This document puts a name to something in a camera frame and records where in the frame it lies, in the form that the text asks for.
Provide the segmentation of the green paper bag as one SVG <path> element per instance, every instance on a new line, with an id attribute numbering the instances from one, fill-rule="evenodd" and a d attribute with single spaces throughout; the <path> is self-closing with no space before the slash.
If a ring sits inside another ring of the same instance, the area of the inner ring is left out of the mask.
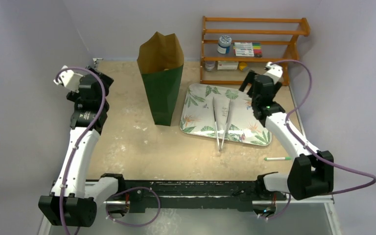
<path id="1" fill-rule="evenodd" d="M 183 50 L 174 33 L 155 32 L 139 48 L 137 64 L 156 125 L 171 125 L 184 62 Z"/>

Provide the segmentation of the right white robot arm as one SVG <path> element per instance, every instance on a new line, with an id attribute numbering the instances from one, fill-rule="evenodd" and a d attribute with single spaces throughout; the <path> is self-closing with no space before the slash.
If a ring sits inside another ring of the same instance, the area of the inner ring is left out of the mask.
<path id="1" fill-rule="evenodd" d="M 281 82 L 264 74 L 249 71 L 240 85 L 242 92 L 250 85 L 247 95 L 252 100 L 254 118 L 269 130 L 282 144 L 293 164 L 288 174 L 270 172 L 259 175 L 255 192 L 267 199 L 275 191 L 289 193 L 296 200 L 329 194 L 333 191 L 333 162 L 329 151 L 320 151 L 307 141 L 290 122 L 285 109 L 274 101 Z"/>

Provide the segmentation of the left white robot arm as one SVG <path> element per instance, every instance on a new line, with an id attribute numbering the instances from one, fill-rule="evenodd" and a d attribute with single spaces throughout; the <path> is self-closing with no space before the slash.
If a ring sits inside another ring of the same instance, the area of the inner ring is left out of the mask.
<path id="1" fill-rule="evenodd" d="M 104 173 L 95 184 L 86 184 L 91 157 L 107 120 L 107 101 L 113 79 L 94 68 L 63 66 L 54 83 L 69 90 L 74 103 L 70 118 L 70 139 L 58 178 L 38 207 L 53 226 L 90 227 L 98 208 L 110 196 L 121 200 L 126 186 L 121 174 Z"/>

